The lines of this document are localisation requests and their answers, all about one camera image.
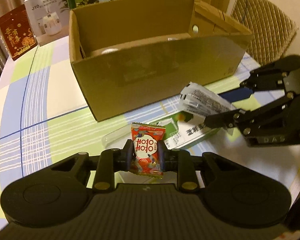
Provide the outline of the white humidifier box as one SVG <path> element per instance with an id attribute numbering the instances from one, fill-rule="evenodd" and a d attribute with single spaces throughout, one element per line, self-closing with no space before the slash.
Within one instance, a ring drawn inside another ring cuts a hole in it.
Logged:
<path id="1" fill-rule="evenodd" d="M 40 46 L 69 35 L 67 0 L 25 0 L 29 23 Z"/>

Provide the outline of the red candy packet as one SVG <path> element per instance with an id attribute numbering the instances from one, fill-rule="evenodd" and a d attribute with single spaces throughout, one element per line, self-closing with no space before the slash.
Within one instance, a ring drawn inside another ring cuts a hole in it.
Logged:
<path id="1" fill-rule="evenodd" d="M 158 153 L 158 141 L 165 135 L 164 126 L 133 122 L 131 134 L 133 141 L 133 157 L 130 172 L 149 177 L 162 177 L 163 171 Z"/>

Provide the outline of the green white medicine box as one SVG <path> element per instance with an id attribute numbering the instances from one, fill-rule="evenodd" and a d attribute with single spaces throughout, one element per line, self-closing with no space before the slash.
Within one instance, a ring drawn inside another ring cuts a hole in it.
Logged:
<path id="1" fill-rule="evenodd" d="M 219 129 L 205 126 L 204 118 L 185 111 L 170 114 L 150 122 L 166 128 L 163 141 L 168 149 L 187 148 L 216 134 Z"/>

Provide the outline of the brown cardboard box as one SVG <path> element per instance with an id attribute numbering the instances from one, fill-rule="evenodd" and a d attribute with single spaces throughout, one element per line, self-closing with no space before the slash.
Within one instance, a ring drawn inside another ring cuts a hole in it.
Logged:
<path id="1" fill-rule="evenodd" d="M 115 0 L 70 11 L 71 67 L 95 120 L 231 76 L 252 32 L 201 0 Z"/>

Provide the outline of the clear sachet packets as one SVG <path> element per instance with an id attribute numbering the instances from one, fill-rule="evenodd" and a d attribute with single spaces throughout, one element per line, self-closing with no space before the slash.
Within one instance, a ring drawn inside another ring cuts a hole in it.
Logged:
<path id="1" fill-rule="evenodd" d="M 232 103 L 205 87 L 190 82 L 180 93 L 179 108 L 197 116 L 207 117 L 236 109 Z"/>

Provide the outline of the red gift box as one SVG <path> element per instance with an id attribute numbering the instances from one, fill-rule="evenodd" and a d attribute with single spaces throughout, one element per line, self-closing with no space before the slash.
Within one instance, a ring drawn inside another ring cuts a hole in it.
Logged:
<path id="1" fill-rule="evenodd" d="M 37 45 L 23 4 L 0 17 L 0 30 L 13 61 Z"/>

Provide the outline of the checkered tablecloth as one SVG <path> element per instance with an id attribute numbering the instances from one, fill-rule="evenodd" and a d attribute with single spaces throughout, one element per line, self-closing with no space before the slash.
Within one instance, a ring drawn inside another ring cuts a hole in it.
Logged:
<path id="1" fill-rule="evenodd" d="M 72 154 L 100 154 L 107 148 L 102 137 L 120 127 L 177 112 L 179 98 L 174 96 L 97 122 L 72 72 L 67 37 L 8 59 L 0 77 L 0 195 L 11 182 Z M 250 148 L 234 129 L 186 149 L 192 155 L 214 152 L 276 179 L 293 198 L 300 192 L 300 145 Z M 6 223 L 0 206 L 0 228 Z"/>

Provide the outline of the clear plastic container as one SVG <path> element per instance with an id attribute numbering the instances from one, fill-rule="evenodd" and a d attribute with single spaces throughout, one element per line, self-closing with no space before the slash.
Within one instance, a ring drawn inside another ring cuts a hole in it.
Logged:
<path id="1" fill-rule="evenodd" d="M 131 129 L 131 125 L 126 125 L 120 127 L 119 129 L 113 132 L 104 135 L 101 139 L 102 145 L 106 147 L 112 144 L 113 142 L 121 139 L 122 137 L 125 137 L 126 135 L 130 134 L 130 129 Z"/>

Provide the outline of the quilted olive chair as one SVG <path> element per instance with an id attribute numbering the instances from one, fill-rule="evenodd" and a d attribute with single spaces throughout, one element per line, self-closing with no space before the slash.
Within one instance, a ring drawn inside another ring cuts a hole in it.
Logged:
<path id="1" fill-rule="evenodd" d="M 247 53 L 262 66 L 280 59 L 299 29 L 268 0 L 236 0 L 231 16 L 253 33 Z"/>

